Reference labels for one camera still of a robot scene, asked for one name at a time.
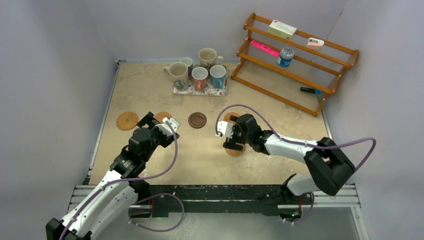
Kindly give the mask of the woven rattan coaster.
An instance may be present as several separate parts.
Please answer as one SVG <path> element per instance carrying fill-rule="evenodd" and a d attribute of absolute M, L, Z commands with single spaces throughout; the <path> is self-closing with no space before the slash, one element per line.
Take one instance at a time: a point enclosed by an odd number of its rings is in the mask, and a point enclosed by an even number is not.
<path fill-rule="evenodd" d="M 139 122 L 138 115 L 133 111 L 123 112 L 116 119 L 116 126 L 122 131 L 132 130 Z"/>
<path fill-rule="evenodd" d="M 238 145 L 242 147 L 242 150 L 235 150 L 235 149 L 229 149 L 229 148 L 224 148 L 224 150 L 228 155 L 232 157 L 242 156 L 246 151 L 246 145 L 245 144 L 238 144 Z"/>

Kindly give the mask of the light wooden coaster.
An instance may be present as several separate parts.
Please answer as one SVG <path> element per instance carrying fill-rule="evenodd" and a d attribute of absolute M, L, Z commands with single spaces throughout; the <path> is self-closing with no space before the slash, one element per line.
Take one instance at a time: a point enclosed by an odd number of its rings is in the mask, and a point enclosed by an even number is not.
<path fill-rule="evenodd" d="M 156 114 L 154 115 L 154 118 L 155 118 L 158 122 L 160 122 L 161 124 L 163 124 L 163 123 L 164 123 L 164 118 L 171 119 L 171 118 L 172 118 L 172 115 L 171 115 L 169 112 L 161 111 L 161 112 L 156 113 Z"/>

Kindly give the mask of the orange coaster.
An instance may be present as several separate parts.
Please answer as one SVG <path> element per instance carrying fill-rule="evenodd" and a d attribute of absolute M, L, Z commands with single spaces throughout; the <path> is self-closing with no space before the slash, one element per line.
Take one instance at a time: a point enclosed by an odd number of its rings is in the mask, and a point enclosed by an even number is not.
<path fill-rule="evenodd" d="M 240 117 L 240 114 L 237 112 L 228 112 L 223 120 L 232 124 L 235 124 L 237 121 L 237 118 Z"/>

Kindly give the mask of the dark wooden coaster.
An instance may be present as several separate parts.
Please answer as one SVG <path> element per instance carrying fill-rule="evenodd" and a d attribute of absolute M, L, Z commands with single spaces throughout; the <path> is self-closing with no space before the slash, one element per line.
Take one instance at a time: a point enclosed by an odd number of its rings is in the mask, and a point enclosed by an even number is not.
<path fill-rule="evenodd" d="M 200 129 L 207 123 L 207 117 L 202 112 L 194 112 L 188 117 L 188 124 L 194 129 Z"/>

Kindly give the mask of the beige mug with pattern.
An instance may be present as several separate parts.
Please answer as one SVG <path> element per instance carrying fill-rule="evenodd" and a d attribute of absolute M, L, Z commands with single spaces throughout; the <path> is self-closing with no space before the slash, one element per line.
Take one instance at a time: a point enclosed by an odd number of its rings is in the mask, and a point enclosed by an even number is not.
<path fill-rule="evenodd" d="M 172 87 L 177 91 L 186 91 L 189 88 L 189 70 L 185 63 L 178 61 L 166 65 L 163 69 L 170 75 Z"/>

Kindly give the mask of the tall beige mug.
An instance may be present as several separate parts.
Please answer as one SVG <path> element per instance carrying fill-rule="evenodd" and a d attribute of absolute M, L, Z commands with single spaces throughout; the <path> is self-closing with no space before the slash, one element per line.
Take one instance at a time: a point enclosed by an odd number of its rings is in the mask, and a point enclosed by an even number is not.
<path fill-rule="evenodd" d="M 216 65 L 217 61 L 220 60 L 223 63 L 225 58 L 217 54 L 213 48 L 203 48 L 198 52 L 198 57 L 200 60 L 200 66 L 209 70 L 211 67 Z"/>

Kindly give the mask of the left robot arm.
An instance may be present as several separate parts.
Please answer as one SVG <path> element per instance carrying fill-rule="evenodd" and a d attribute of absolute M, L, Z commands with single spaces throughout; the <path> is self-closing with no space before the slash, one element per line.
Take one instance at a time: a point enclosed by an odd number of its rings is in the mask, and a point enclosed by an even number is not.
<path fill-rule="evenodd" d="M 157 147 L 179 138 L 180 123 L 148 112 L 138 123 L 99 184 L 73 210 L 45 226 L 48 240 L 95 240 L 131 204 L 149 199 L 147 177 L 139 177 Z"/>

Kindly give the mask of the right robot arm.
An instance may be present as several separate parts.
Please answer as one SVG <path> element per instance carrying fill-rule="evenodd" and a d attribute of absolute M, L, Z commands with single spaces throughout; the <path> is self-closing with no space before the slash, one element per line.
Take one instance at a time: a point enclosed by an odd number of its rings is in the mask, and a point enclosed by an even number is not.
<path fill-rule="evenodd" d="M 294 173 L 282 184 L 280 196 L 288 204 L 294 203 L 300 195 L 315 191 L 335 196 L 356 171 L 354 164 L 332 139 L 300 141 L 284 137 L 272 130 L 261 129 L 251 114 L 218 121 L 216 135 L 226 138 L 223 143 L 226 149 L 240 152 L 244 145 L 249 145 L 257 153 L 282 156 L 305 164 L 306 173 Z"/>

